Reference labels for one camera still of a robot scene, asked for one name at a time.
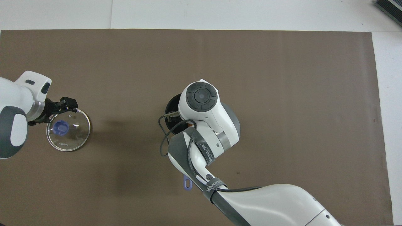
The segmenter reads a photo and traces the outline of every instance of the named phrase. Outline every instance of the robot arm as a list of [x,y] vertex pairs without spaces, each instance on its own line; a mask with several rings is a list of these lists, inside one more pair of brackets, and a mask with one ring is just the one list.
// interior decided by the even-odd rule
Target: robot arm
[[230,190],[206,166],[239,141],[240,124],[220,102],[218,90],[204,80],[188,85],[180,96],[178,113],[194,120],[172,137],[168,157],[235,225],[340,224],[308,192],[294,185],[270,185]]
[[74,99],[46,98],[51,79],[26,71],[15,82],[0,77],[0,159],[16,154],[27,138],[28,125],[49,123],[52,114],[74,111]]

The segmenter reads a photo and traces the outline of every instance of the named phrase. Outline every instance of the brown mat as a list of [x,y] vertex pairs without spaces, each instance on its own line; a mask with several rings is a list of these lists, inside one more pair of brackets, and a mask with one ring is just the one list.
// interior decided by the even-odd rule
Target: brown mat
[[69,153],[30,127],[0,161],[7,226],[232,225],[158,152],[158,117],[200,78],[240,120],[240,142],[209,167],[230,188],[289,183],[342,224],[392,224],[371,33],[2,31],[0,56],[1,77],[50,77],[48,97],[77,99],[93,126]]

